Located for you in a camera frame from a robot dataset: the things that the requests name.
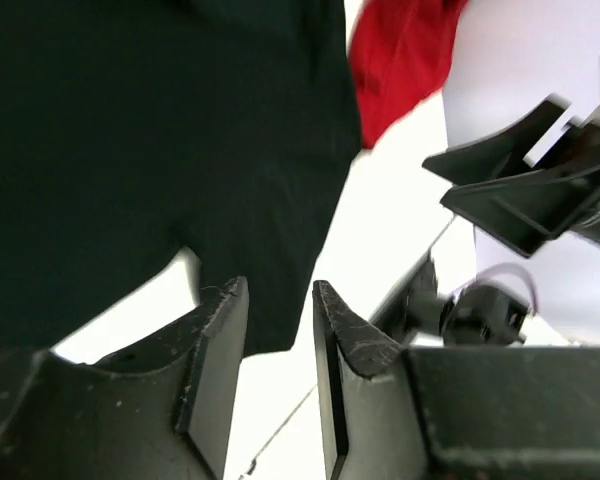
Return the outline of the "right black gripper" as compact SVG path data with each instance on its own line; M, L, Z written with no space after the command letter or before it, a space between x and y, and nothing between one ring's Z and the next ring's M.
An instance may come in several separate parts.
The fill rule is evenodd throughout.
M600 123L568 124L558 173L517 175L531 170L526 155L567 108L547 97L506 128L426 158L425 170L476 183L451 188L442 205L524 258L565 232L600 246Z

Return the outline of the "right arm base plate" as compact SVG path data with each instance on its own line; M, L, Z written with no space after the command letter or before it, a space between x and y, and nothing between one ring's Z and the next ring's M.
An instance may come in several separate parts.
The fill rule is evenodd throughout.
M418 334L440 338L445 345L523 343L522 326L535 313L536 297L526 302L497 285L492 267L460 288L438 291L435 264L425 254L388 295L370 323L406 345Z

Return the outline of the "black t shirt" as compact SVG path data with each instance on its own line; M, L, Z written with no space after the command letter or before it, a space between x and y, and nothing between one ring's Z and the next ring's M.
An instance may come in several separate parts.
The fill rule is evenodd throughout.
M50 347L183 248L289 350L361 148L340 1L0 1L0 347Z

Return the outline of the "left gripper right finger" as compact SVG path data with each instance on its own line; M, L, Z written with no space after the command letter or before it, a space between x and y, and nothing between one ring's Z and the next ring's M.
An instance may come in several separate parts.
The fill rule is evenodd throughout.
M344 302L327 281L313 284L313 329L325 475L396 479L404 437L400 346Z

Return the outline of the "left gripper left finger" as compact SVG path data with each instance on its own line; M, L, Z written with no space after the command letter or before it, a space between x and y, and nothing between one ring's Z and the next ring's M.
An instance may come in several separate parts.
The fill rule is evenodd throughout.
M93 365L57 359L50 478L221 478L248 307L238 277Z

